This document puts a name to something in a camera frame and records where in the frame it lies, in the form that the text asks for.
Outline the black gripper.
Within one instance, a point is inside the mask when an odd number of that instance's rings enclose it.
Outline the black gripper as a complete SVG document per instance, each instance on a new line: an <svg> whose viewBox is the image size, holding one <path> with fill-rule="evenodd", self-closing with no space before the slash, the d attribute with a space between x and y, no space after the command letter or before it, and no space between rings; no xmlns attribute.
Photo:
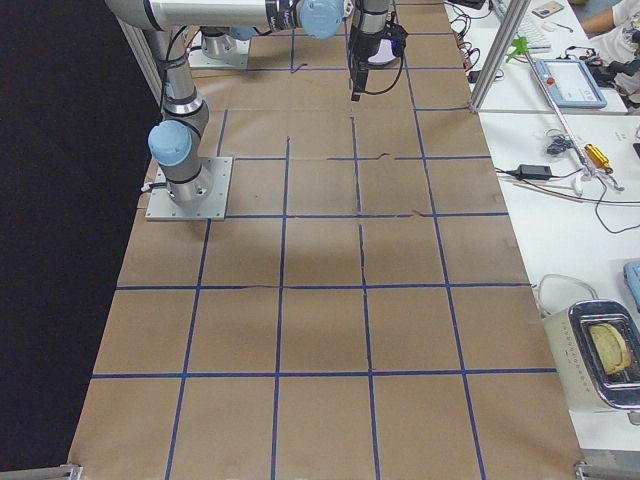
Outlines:
<svg viewBox="0 0 640 480"><path fill-rule="evenodd" d="M348 64L352 83L351 101L359 102L366 89L369 72L369 58L372 53L373 37L352 27L348 44Z"/></svg>

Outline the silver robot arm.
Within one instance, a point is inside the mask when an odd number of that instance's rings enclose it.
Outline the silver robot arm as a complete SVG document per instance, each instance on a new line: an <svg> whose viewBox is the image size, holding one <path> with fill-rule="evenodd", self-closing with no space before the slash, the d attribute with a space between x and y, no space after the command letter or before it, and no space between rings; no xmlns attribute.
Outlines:
<svg viewBox="0 0 640 480"><path fill-rule="evenodd" d="M201 26L201 38L228 36L248 41L255 36L267 36L281 30L303 29L317 40L336 34L347 17L344 1L268 1L266 3L267 28L256 26ZM352 86L351 100L357 102L363 95L377 96L387 89L372 91L367 88L370 58L384 41L393 48L394 55L404 57L407 32L396 22L388 1L354 1L353 20L348 38L348 68Z"/></svg>
<svg viewBox="0 0 640 480"><path fill-rule="evenodd" d="M213 185L198 149L209 108L192 78L184 25L160 24L150 1L109 1L126 24L143 31L162 82L161 121L148 135L152 157L165 176L167 195L183 205L202 201Z"/></svg>

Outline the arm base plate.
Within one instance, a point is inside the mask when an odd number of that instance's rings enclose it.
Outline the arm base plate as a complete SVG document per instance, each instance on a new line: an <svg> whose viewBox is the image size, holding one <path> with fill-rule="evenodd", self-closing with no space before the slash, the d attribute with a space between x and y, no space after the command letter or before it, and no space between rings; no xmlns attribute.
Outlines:
<svg viewBox="0 0 640 480"><path fill-rule="evenodd" d="M149 221L223 221L226 217L232 178L232 157L200 157L201 170L192 182L169 182L161 168L150 190L146 219Z"/></svg>
<svg viewBox="0 0 640 480"><path fill-rule="evenodd" d="M189 65L196 70L243 70L248 65L249 48L249 40L198 35L189 51Z"/></svg>

